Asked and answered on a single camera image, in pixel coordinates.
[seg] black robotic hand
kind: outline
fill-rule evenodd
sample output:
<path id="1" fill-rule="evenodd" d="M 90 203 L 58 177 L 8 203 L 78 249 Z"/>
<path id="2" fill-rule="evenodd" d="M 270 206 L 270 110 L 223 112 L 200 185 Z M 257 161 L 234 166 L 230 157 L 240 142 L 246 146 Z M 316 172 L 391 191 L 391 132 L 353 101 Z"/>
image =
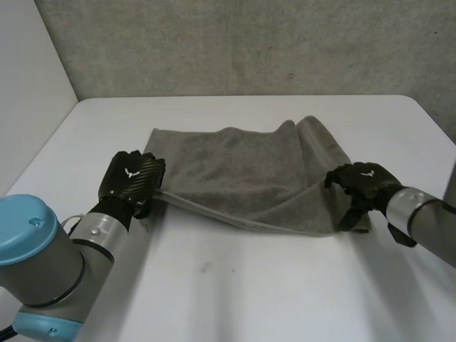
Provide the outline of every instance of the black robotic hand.
<path id="1" fill-rule="evenodd" d="M 98 198 L 121 199 L 132 208 L 135 218 L 146 218 L 153 191 L 160 188 L 164 174 L 165 160 L 155 159 L 152 153 L 118 152 L 101 182 Z"/>
<path id="2" fill-rule="evenodd" d="M 339 225 L 349 231 L 371 210 L 380 210 L 386 216 L 386 207 L 391 197 L 404 186 L 384 167 L 372 162 L 345 164 L 326 174 L 325 187 L 339 184 L 347 195 L 352 196 L 351 207 Z M 391 224 L 388 225 L 394 240 L 407 247 L 416 242 Z"/>

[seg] white wall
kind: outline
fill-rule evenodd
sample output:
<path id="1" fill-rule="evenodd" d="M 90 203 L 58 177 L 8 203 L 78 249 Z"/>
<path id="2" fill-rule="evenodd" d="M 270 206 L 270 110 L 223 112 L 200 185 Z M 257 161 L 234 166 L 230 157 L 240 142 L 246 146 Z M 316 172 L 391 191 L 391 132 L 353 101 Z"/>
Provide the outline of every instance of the white wall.
<path id="1" fill-rule="evenodd" d="M 0 196 L 77 102 L 33 0 L 0 0 Z"/>

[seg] gray towel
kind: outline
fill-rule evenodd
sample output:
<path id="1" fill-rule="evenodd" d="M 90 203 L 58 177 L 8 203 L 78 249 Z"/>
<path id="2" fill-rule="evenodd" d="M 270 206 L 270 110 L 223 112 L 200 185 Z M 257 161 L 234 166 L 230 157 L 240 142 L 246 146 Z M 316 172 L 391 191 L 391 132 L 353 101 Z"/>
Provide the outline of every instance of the gray towel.
<path id="1" fill-rule="evenodd" d="M 166 162 L 155 198 L 243 229 L 327 236 L 350 205 L 343 190 L 323 188 L 326 173 L 350 160 L 313 116 L 272 133 L 154 129 L 145 152 Z M 369 229 L 366 218 L 354 231 Z"/>

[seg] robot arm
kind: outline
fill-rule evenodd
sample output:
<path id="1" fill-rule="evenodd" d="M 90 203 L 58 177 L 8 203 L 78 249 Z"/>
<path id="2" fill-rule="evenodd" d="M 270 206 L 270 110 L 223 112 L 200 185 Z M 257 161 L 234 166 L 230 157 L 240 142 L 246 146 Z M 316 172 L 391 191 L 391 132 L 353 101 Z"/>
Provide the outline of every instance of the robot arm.
<path id="1" fill-rule="evenodd" d="M 131 220 L 149 215 L 164 172 L 165 161 L 151 153 L 119 152 L 101 183 L 99 203 L 70 237 L 37 197 L 0 200 L 0 286 L 23 303 L 14 332 L 38 341 L 76 338 L 120 256 Z"/>
<path id="2" fill-rule="evenodd" d="M 456 166 L 444 200 L 405 187 L 378 164 L 344 165 L 327 174 L 325 186 L 339 184 L 352 196 L 352 206 L 341 220 L 350 230 L 369 210 L 380 210 L 397 243 L 417 243 L 456 267 Z"/>

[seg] white table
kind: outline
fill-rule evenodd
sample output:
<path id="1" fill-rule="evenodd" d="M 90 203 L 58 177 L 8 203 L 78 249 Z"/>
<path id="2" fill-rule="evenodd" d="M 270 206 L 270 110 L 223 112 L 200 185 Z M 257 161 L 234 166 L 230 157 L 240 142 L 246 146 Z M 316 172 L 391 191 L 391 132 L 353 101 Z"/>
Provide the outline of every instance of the white table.
<path id="1" fill-rule="evenodd" d="M 403 96 L 85 100 L 10 194 L 37 195 L 62 220 L 97 202 L 111 157 L 143 150 L 154 127 L 268 132 L 305 115 L 353 161 L 443 195 L 456 148 Z M 454 341 L 456 271 L 371 218 L 367 235 L 310 238 L 242 232 L 169 206 L 153 232 L 131 229 L 79 341 Z M 11 323 L 19 304 L 3 293 L 0 305 L 0 323 Z"/>

